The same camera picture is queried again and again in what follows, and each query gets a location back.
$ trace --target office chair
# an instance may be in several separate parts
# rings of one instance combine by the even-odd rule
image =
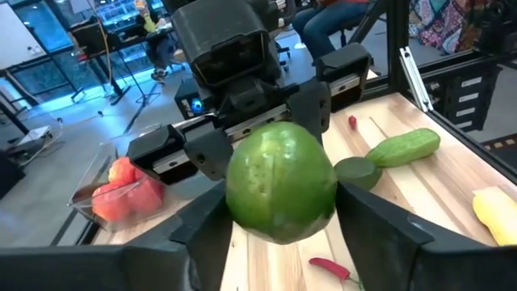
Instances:
[[[361,43],[368,32],[373,27],[373,24],[380,18],[382,14],[386,12],[385,1],[383,0],[370,0],[364,15],[360,15],[354,17],[353,19],[349,19],[341,23],[340,32],[341,32],[341,47],[347,45],[347,36],[345,35],[345,31],[351,31],[356,28],[354,35],[350,38],[350,42]]]
[[[276,52],[279,54],[279,56],[281,53],[287,53],[288,58],[291,58],[291,52],[290,52],[291,49],[290,48],[285,48],[285,47],[280,46],[278,41],[275,42],[275,46],[276,46]],[[289,71],[289,66],[286,61],[279,61],[279,64],[282,66],[282,69],[284,69],[285,73],[287,73]]]

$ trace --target red chili pepper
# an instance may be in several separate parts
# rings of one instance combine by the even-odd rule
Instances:
[[[357,119],[354,116],[348,117],[348,124],[352,129],[355,130],[355,128],[357,127]]]
[[[309,260],[309,264],[313,264],[318,267],[324,268],[325,270],[336,275],[336,277],[341,280],[346,280],[350,277],[350,271],[348,271],[347,268],[345,268],[339,264],[336,264],[329,259],[312,258]]]

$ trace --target wooden tabletop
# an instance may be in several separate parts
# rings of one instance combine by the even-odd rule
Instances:
[[[350,115],[357,118],[356,130],[348,124]],[[385,170],[372,192],[429,221],[494,245],[490,233],[472,211],[473,191],[496,186],[517,200],[517,187],[401,95],[358,103],[333,114],[323,134],[323,144],[335,164],[350,156],[364,156],[386,137],[422,127],[441,136],[440,148],[428,158]],[[124,243],[186,203],[187,200],[176,201],[160,217],[132,229],[115,234],[100,231],[94,243]],[[358,278],[336,216],[321,232],[288,246],[264,242],[234,225],[221,290],[359,290],[352,281],[339,281],[310,265],[313,257],[332,259],[349,268],[352,278]]]

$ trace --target yellow squash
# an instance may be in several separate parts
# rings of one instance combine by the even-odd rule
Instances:
[[[498,245],[517,244],[517,203],[497,187],[475,191],[474,195],[474,212]]]

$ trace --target clear plastic container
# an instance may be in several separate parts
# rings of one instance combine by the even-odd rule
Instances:
[[[168,209],[167,205],[174,203],[170,187],[139,170],[135,171],[134,183],[108,181],[111,165],[125,155],[129,142],[159,126],[153,125],[101,144],[68,205],[111,232],[134,226]]]

